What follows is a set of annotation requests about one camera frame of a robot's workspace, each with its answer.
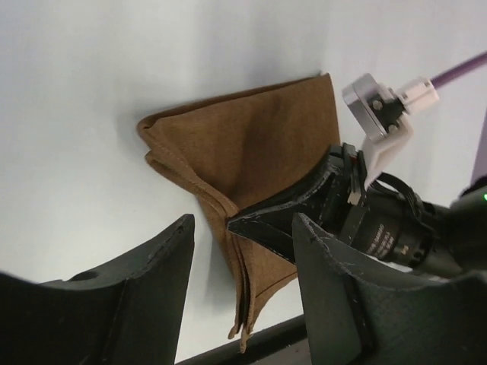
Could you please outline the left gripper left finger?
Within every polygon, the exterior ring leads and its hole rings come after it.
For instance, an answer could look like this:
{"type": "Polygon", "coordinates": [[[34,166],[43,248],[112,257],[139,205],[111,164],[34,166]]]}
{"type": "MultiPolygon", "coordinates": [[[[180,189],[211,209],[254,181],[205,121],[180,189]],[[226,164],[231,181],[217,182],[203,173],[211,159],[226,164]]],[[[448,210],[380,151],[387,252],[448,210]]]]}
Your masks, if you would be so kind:
{"type": "Polygon", "coordinates": [[[195,219],[67,281],[1,276],[3,364],[172,364],[195,219]]]}

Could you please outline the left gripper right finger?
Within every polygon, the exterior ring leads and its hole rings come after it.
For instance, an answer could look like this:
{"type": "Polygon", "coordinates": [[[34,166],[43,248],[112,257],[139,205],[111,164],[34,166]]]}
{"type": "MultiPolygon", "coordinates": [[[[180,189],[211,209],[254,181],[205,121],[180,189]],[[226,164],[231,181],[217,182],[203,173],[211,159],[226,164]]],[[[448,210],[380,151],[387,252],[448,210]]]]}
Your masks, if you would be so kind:
{"type": "Polygon", "coordinates": [[[314,364],[484,364],[486,274],[432,281],[381,264],[304,214],[292,222],[314,364]]]}

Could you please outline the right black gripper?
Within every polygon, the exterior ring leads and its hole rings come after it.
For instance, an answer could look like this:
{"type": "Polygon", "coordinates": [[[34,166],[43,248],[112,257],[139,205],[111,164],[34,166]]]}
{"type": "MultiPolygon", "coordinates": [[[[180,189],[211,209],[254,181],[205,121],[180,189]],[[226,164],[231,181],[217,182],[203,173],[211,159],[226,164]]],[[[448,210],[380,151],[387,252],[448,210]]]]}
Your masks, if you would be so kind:
{"type": "Polygon", "coordinates": [[[428,255],[438,253],[439,208],[422,201],[389,173],[381,173],[368,188],[361,188],[358,203],[352,204],[349,196],[364,180],[365,171],[362,152],[350,144],[332,146],[303,178],[243,209],[228,221],[227,228],[294,265],[292,215],[269,212],[304,204],[316,195],[323,200],[317,223],[325,231],[383,262],[419,267],[428,255]]]}

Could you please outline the brown cloth napkin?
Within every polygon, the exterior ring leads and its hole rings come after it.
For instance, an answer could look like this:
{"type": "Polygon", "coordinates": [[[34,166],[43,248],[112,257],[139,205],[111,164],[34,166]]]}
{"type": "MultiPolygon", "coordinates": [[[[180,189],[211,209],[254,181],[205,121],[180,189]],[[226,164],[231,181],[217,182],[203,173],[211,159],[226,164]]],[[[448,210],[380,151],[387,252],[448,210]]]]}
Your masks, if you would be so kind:
{"type": "Polygon", "coordinates": [[[228,231],[227,220],[292,186],[338,144],[329,74],[200,100],[137,125],[147,163],[197,198],[231,271],[236,310],[230,336],[245,348],[256,320],[296,268],[228,231]]]}

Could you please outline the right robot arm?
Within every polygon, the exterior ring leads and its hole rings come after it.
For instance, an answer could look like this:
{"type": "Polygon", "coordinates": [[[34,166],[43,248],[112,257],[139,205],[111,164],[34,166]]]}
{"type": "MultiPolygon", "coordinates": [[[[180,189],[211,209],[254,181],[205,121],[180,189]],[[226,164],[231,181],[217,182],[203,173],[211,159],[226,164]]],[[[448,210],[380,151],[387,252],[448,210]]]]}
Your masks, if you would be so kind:
{"type": "Polygon", "coordinates": [[[382,262],[442,278],[485,269],[485,178],[443,207],[421,200],[389,173],[366,186],[366,172],[361,151],[333,145],[305,177],[243,209],[227,227],[293,262],[291,222],[302,213],[340,242],[382,262]]]}

